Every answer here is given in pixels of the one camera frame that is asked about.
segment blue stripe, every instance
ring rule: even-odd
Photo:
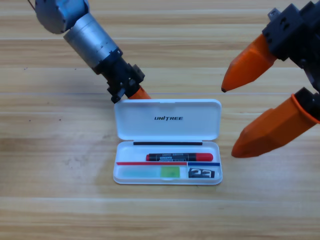
[[[216,166],[220,167],[220,162],[188,162],[188,166]]]

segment open case lid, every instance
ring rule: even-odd
[[[114,110],[122,140],[210,141],[220,132],[222,106],[215,99],[125,99]]]

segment green eraser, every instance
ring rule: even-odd
[[[180,178],[179,166],[163,166],[161,168],[162,178]]]

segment wooden table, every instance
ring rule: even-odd
[[[92,14],[146,74],[152,98],[222,103],[218,186],[118,185],[111,96],[25,0],[0,2],[0,239],[319,240],[320,128],[257,158],[231,157],[241,130],[302,86],[278,61],[230,93],[231,60],[307,0],[91,0]]]

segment unitree logo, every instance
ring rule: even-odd
[[[154,120],[183,120],[183,116],[156,116],[154,117]]]

